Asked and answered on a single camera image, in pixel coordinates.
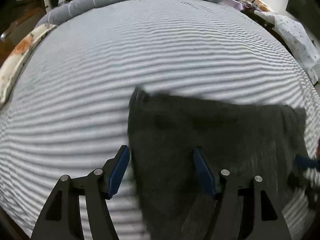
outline folded dark garment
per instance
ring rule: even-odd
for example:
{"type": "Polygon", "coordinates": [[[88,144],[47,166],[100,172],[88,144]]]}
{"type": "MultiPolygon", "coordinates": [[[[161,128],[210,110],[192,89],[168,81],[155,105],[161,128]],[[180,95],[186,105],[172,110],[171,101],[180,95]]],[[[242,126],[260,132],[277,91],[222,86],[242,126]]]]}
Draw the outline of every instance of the folded dark garment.
{"type": "Polygon", "coordinates": [[[215,202],[205,196],[192,149],[218,170],[262,176],[279,208],[292,199],[287,178],[297,154],[307,157],[305,110],[233,105],[136,90],[128,120],[134,176],[152,240],[203,239],[215,202]]]}

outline striped bed sheet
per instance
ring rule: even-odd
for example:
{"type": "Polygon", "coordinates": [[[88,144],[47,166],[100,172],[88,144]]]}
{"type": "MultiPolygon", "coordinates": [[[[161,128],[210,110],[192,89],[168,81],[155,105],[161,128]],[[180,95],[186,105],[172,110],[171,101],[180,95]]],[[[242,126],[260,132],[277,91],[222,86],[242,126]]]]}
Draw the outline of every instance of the striped bed sheet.
{"type": "MultiPolygon", "coordinates": [[[[232,7],[203,0],[130,0],[55,28],[36,48],[0,112],[0,205],[30,236],[62,174],[87,175],[127,144],[130,96],[149,92],[236,104],[288,104],[307,112],[315,156],[320,98],[266,30],[232,7]]],[[[319,174],[306,174],[319,183],[319,174]]],[[[84,198],[84,235],[91,239],[84,198]]],[[[108,208],[120,240],[149,239],[132,168],[108,208]]],[[[313,221],[303,192],[283,209],[292,239],[313,221]]]]}

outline orange flower print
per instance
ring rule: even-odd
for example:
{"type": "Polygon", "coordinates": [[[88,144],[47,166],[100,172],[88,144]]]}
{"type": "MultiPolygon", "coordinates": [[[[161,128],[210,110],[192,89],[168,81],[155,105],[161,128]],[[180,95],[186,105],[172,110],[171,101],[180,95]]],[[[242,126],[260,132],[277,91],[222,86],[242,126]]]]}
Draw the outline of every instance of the orange flower print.
{"type": "Polygon", "coordinates": [[[30,33],[13,49],[11,55],[23,55],[31,46],[33,42],[33,34],[30,33]]]}

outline pink fabric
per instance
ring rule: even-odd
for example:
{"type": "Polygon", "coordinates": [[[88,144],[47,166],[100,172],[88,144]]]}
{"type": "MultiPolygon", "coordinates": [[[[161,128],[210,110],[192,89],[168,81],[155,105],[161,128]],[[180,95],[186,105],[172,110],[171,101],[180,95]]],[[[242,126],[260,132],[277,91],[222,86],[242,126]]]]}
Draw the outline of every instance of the pink fabric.
{"type": "Polygon", "coordinates": [[[234,9],[238,10],[238,11],[242,11],[245,9],[244,4],[239,3],[236,0],[222,0],[221,3],[229,5],[231,7],[233,7],[234,9]]]}

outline metal pin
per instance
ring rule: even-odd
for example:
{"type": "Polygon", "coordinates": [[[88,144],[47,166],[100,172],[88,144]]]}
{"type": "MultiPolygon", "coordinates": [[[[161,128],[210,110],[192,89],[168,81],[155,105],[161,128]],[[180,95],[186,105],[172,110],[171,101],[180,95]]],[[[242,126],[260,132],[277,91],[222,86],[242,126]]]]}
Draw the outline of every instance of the metal pin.
{"type": "Polygon", "coordinates": [[[262,181],[262,177],[260,177],[260,176],[255,176],[254,179],[255,179],[257,182],[261,182],[261,181],[262,181]]]}
{"type": "Polygon", "coordinates": [[[96,170],[94,170],[94,172],[93,172],[95,175],[100,175],[100,174],[102,174],[102,169],[96,169],[96,170]]]}
{"type": "Polygon", "coordinates": [[[69,178],[68,175],[62,175],[62,176],[60,177],[61,181],[66,181],[68,178],[69,178]]]}
{"type": "Polygon", "coordinates": [[[230,171],[228,170],[222,170],[221,171],[221,174],[224,175],[224,176],[228,176],[230,174],[230,171]]]}

